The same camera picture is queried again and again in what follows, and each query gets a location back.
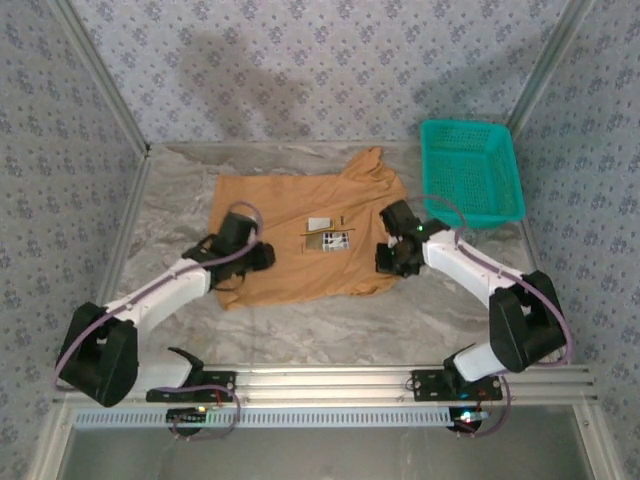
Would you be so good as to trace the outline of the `tan brown t-shirt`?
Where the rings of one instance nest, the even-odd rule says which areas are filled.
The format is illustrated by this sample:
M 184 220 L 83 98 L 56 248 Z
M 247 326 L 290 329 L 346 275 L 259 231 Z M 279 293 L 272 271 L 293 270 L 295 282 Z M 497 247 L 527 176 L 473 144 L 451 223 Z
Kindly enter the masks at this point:
M 249 202 L 263 217 L 263 242 L 275 251 L 272 267 L 248 274 L 241 285 L 226 283 L 217 295 L 220 306 L 231 311 L 390 290 L 398 277 L 375 269 L 376 247 L 388 239 L 380 212 L 406 195 L 379 147 L 358 152 L 339 174 L 219 176 L 209 230 L 219 228 L 228 209 L 245 213 L 238 203 Z M 308 247 L 305 233 L 311 218 L 333 220 L 347 234 L 348 249 Z

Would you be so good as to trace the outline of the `teal plastic basket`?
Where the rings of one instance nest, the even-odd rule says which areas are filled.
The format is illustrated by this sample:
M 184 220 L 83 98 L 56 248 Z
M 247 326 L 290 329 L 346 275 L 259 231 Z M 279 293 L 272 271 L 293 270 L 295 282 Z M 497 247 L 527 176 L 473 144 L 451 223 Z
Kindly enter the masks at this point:
M 450 119 L 420 128 L 425 208 L 445 223 L 493 229 L 521 221 L 524 196 L 507 127 Z

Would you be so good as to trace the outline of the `black left controller board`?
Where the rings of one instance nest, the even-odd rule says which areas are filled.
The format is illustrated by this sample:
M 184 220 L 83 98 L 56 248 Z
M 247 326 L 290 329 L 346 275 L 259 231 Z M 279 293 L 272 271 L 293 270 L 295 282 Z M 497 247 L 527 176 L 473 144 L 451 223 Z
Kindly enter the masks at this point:
M 207 409 L 202 406 L 169 409 L 165 422 L 177 437 L 191 437 L 202 430 L 207 418 Z

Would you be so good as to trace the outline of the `black controller board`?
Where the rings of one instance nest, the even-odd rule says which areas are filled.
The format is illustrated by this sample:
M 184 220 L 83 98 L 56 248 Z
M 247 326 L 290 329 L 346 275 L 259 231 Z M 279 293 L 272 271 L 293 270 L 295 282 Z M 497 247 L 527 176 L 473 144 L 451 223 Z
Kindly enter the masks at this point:
M 483 421 L 489 418 L 489 413 L 481 407 L 450 407 L 449 415 L 452 424 L 447 429 L 471 437 L 478 433 Z
M 191 437 L 202 430 L 207 418 L 207 409 L 202 406 L 169 409 L 165 422 L 177 437 Z

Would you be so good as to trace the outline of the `black right controller board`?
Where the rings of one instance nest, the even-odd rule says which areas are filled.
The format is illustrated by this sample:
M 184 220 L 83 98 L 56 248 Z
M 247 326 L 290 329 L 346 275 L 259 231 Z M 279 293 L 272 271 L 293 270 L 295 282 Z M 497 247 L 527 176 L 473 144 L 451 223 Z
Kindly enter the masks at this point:
M 489 418 L 489 413 L 481 407 L 450 407 L 449 415 L 452 424 L 447 429 L 471 437 L 478 433 L 483 421 Z

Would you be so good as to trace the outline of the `aluminium table side rail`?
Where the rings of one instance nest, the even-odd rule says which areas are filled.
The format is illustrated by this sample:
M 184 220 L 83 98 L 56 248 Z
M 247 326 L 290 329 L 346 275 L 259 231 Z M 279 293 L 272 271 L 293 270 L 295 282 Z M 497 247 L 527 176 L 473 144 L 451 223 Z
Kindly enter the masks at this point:
M 524 242 L 526 243 L 526 248 L 528 252 L 528 257 L 531 261 L 531 264 L 536 269 L 542 269 L 542 257 L 539 253 L 539 249 L 534 238 L 533 230 L 530 225 L 530 222 L 527 218 L 524 218 L 520 222 L 520 228 L 522 230 L 522 236 Z M 558 320 L 561 331 L 566 340 L 566 345 L 557 349 L 552 354 L 547 356 L 547 359 L 552 358 L 551 362 L 541 362 L 539 364 L 540 367 L 544 368 L 556 368 L 560 366 L 568 366 L 572 363 L 572 357 L 574 353 L 574 339 L 571 334 L 569 325 L 567 324 L 566 318 L 562 309 L 558 307 L 559 316 L 554 315 L 554 317 Z
M 93 303 L 104 305 L 116 297 L 118 285 L 123 274 L 130 246 L 134 234 L 134 228 L 138 220 L 144 190 L 151 169 L 149 155 L 144 155 L 139 162 L 133 179 L 131 189 L 120 217 L 118 231 L 112 242 L 109 259 L 97 294 Z

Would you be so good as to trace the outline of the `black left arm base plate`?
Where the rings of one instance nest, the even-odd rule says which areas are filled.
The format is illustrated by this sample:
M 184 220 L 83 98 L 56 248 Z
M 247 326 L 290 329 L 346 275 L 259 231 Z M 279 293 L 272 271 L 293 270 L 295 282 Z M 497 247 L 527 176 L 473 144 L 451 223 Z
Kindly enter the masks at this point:
M 151 403 L 232 403 L 228 391 L 235 391 L 236 373 L 234 371 L 199 371 L 192 372 L 180 387 L 180 392 L 165 392 L 161 388 L 149 390 L 146 401 Z M 207 388 L 186 392 L 185 388 L 194 386 L 216 385 L 224 387 L 224 391 Z

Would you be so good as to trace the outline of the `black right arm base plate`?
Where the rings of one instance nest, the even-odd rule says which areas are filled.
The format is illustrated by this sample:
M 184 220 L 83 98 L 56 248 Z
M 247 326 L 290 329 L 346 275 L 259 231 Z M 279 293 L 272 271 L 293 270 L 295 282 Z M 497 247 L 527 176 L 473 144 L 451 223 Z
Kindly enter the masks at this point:
M 464 380 L 453 370 L 413 370 L 410 386 L 417 402 L 495 401 L 503 399 L 497 376 L 473 382 Z

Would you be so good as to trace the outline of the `aluminium mounting rail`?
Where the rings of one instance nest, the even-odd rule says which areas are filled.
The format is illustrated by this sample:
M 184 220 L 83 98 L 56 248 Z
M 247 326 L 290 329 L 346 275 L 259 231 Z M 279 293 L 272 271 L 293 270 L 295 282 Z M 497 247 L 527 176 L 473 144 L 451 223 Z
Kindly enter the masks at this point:
M 409 407 L 412 366 L 208 365 L 208 370 L 235 371 L 235 393 L 246 408 Z M 582 365 L 553 369 L 532 367 L 505 376 L 498 407 L 510 398 L 514 406 L 595 404 L 594 376 Z

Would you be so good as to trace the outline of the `aluminium frame post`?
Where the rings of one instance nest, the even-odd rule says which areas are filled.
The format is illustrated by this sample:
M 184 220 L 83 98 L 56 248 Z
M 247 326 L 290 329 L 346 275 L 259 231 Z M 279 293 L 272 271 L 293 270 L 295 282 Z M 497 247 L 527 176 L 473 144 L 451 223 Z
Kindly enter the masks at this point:
M 46 2 L 115 116 L 127 140 L 138 154 L 145 156 L 148 144 L 71 0 L 46 0 Z
M 516 138 L 534 110 L 554 71 L 571 46 L 597 0 L 566 0 L 565 7 L 537 59 L 524 89 L 512 109 L 506 127 Z

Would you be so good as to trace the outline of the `aluminium frame leg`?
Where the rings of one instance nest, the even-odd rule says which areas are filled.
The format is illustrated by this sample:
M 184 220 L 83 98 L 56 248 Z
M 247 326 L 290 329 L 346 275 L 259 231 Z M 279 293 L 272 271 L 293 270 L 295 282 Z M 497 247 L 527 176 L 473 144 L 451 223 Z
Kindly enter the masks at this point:
M 45 418 L 26 480 L 57 480 L 73 431 L 75 410 L 55 403 Z
M 628 480 L 602 408 L 582 403 L 573 410 L 594 479 Z

